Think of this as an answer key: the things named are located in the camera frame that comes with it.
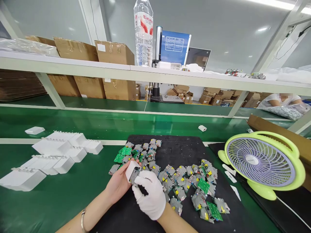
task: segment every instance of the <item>worker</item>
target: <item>worker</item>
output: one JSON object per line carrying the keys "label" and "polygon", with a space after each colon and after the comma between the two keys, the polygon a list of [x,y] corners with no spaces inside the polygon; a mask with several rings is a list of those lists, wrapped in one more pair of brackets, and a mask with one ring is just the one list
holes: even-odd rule
{"label": "worker", "polygon": [[[111,177],[105,190],[56,233],[84,233],[90,231],[108,209],[120,200],[132,186],[125,176],[125,170],[129,164],[130,162],[127,162],[117,170]],[[135,183],[142,185],[148,192],[148,195],[144,196],[139,188],[132,186],[134,196],[141,211],[147,214],[152,220],[156,220],[164,228],[166,233],[197,232],[166,202],[162,184],[153,172],[141,171],[139,176],[136,177]]]}
{"label": "worker", "polygon": [[301,98],[295,94],[289,93],[276,93],[266,97],[257,107],[263,109],[274,106],[287,106],[292,104],[302,104]]}

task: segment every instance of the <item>bracelet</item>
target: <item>bracelet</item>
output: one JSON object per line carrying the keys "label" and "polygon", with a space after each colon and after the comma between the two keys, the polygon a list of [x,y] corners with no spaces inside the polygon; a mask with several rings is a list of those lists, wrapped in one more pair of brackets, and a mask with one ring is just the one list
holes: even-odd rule
{"label": "bracelet", "polygon": [[84,229],[84,226],[83,226],[83,218],[84,218],[84,214],[85,214],[85,209],[86,209],[86,207],[83,209],[83,211],[82,211],[82,214],[81,214],[81,228],[82,228],[82,232],[83,233],[87,233],[88,231],[86,231],[85,229]]}

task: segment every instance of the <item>blue sign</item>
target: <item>blue sign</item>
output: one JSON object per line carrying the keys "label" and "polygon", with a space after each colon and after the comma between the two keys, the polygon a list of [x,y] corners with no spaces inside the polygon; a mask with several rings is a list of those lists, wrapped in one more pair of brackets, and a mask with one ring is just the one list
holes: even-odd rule
{"label": "blue sign", "polygon": [[190,39],[189,34],[162,31],[161,61],[184,65]]}

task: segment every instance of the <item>green fan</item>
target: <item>green fan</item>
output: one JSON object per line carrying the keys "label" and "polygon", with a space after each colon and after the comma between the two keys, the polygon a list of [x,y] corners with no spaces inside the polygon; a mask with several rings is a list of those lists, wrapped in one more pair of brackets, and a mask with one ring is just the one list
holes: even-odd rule
{"label": "green fan", "polygon": [[[289,147],[265,135],[278,138]],[[245,177],[256,193],[269,200],[276,199],[273,190],[296,189],[305,180],[298,148],[276,133],[257,131],[235,135],[226,142],[224,151],[218,151],[218,156]]]}

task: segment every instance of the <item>hand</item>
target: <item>hand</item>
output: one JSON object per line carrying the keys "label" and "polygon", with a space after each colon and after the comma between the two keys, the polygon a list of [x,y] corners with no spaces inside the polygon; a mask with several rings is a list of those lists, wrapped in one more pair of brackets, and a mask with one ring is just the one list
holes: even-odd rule
{"label": "hand", "polygon": [[[142,163],[139,160],[136,160],[137,163],[141,166]],[[105,192],[107,192],[111,205],[115,204],[118,200],[123,197],[123,195],[128,191],[131,183],[128,182],[125,176],[125,170],[129,166],[130,162],[128,161],[124,164],[119,170],[117,170],[111,177],[108,182]]]}
{"label": "hand", "polygon": [[135,179],[136,184],[142,185],[148,195],[141,193],[138,187],[132,186],[140,210],[147,214],[151,220],[158,220],[165,209],[166,199],[162,184],[153,172],[141,171]]}

